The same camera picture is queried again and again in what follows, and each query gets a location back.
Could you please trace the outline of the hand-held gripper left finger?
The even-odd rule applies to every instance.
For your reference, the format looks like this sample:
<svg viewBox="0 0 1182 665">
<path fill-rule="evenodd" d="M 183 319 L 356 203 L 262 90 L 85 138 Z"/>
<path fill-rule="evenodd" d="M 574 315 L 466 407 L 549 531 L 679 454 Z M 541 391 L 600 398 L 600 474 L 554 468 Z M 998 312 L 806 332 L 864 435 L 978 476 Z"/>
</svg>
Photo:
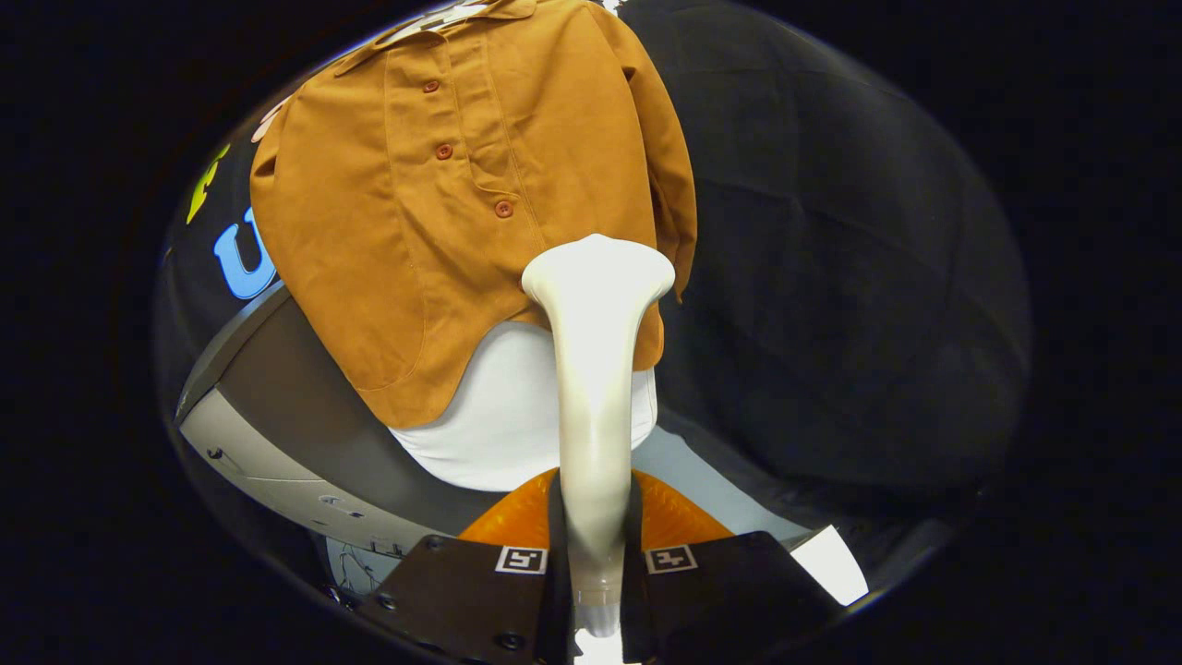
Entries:
<svg viewBox="0 0 1182 665">
<path fill-rule="evenodd" d="M 558 470 L 459 537 L 427 535 L 357 607 L 376 631 L 448 664 L 571 664 L 573 591 Z"/>
</svg>

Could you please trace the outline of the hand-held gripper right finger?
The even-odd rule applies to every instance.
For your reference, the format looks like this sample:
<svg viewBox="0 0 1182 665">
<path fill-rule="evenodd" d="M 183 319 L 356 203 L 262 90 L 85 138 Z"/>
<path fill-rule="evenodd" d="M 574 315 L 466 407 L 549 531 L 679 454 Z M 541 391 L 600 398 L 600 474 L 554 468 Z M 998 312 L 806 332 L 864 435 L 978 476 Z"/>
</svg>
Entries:
<svg viewBox="0 0 1182 665">
<path fill-rule="evenodd" d="M 844 607 L 766 532 L 735 535 L 634 471 L 621 591 L 624 661 L 768 664 Z"/>
</svg>

